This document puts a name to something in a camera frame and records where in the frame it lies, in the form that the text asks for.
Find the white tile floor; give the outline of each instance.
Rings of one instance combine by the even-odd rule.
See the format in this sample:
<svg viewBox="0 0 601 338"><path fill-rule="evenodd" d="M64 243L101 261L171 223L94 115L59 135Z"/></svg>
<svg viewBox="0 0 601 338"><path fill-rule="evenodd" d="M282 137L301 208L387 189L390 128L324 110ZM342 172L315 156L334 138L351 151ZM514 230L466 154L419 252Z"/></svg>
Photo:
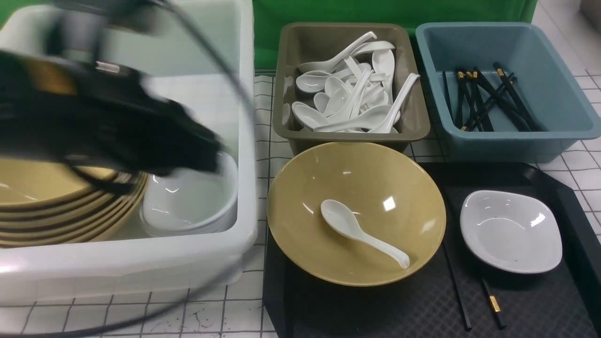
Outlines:
<svg viewBox="0 0 601 338"><path fill-rule="evenodd" d="M585 94L601 115L601 34L578 12L579 0L540 0L533 23L549 37ZM286 140L271 128L273 78L255 78L257 114L257 190L259 237L245 260L242 279L189 299L169 314L104 336L155 338L276 338L261 306L266 216L271 179L292 157ZM405 154L418 162L443 161L436 133L413 143ZM576 191L594 232L601 242L601 139L578 142L562 156L538 165ZM0 331L47 333L110 324L148 313L182 297L188 290L78 298L0 306Z"/></svg>

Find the tan bowl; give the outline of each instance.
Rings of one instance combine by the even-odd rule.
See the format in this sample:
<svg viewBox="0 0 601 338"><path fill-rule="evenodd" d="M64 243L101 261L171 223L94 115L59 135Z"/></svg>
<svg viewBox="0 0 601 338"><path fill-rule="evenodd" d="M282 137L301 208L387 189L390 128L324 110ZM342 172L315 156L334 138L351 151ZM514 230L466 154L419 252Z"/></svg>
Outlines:
<svg viewBox="0 0 601 338"><path fill-rule="evenodd" d="M130 177L131 175L129 174L118 174L113 182L125 182L129 180ZM39 226L34 225L33 221L42 221L42 226L46 226L47 224L56 223L56 220L50 220L53 216L65 215L71 211L76 211L79 215L83 215L86 212L98 208L111 198L112 195L107 194L104 191L95 190L81 198L57 206L31 211L0 212L0 229L19 230L38 228Z"/></svg>
<svg viewBox="0 0 601 338"><path fill-rule="evenodd" d="M99 179L115 174L112 169L84 167ZM38 208L81 197L89 184L62 164L0 159L0 210Z"/></svg>
<svg viewBox="0 0 601 338"><path fill-rule="evenodd" d="M85 220L66 225L59 229L45 230L42 232L44 233L44 238L41 239L0 239L0 246L4 248L30 247L35 245L78 243L90 240L102 234L104 231L108 231L114 226L119 226L117 221L124 217L125 214L131 213L131 207L139 204L139 201L142 199L142 195L144 194L147 185L147 177L147 174L143 174L139 178L136 191L132 195L116 198L115 201L110 204L110 206L107 206L98 214L94 214ZM59 235L52 235L58 231L60 231ZM40 237L38 234L33 232L31 235L33 237Z"/></svg>
<svg viewBox="0 0 601 338"><path fill-rule="evenodd" d="M403 270L386 254L335 232L320 205L346 204L361 228L403 251ZM336 284L377 286L421 269L445 232L445 205L430 176L407 156L373 143L327 143L293 158L276 176L267 220L282 251L306 272Z"/></svg>

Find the green backdrop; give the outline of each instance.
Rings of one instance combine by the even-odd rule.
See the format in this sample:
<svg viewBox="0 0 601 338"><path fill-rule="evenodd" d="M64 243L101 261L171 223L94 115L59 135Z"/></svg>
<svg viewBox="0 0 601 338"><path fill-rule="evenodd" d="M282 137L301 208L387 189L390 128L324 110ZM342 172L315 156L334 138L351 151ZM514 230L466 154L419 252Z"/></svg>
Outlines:
<svg viewBox="0 0 601 338"><path fill-rule="evenodd" d="M0 0L0 24L46 0ZM413 35L426 22L532 21L536 0L253 0L255 66L274 69L279 34L291 22L389 22Z"/></svg>

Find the black serving tray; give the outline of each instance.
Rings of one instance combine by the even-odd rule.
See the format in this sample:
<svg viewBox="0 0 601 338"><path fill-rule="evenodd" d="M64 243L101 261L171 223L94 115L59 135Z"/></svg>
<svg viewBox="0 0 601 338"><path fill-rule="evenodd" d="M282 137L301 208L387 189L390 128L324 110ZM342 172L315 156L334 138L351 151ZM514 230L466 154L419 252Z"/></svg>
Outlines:
<svg viewBox="0 0 601 338"><path fill-rule="evenodd" d="M279 338L601 337L601 245L569 187L527 164L422 167L446 197L445 245L473 329L464 328L442 247L409 278L379 287L345 287L298 268L269 234L263 300ZM465 197L481 189L528 195L549 206L563 239L564 256L556 269L509 274L487 267L467 250L456 217ZM504 330L496 325L480 274L501 306Z"/></svg>

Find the blue plastic bin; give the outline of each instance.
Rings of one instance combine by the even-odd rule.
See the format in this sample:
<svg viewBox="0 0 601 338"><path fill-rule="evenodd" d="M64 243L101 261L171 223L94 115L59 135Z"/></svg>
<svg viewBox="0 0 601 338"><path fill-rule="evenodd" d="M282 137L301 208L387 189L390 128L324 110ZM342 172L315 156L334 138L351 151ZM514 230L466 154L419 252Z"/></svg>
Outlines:
<svg viewBox="0 0 601 338"><path fill-rule="evenodd" d="M417 28L416 39L450 159L550 162L578 140L601 136L601 119L539 28L508 22L427 23ZM496 87L501 81L494 62L507 73L515 72L517 93L546 131L518 132L498 107L489 114L494 132L461 131L453 125L442 72L447 73L455 111L455 69L477 66ZM467 114L466 103L463 115Z"/></svg>

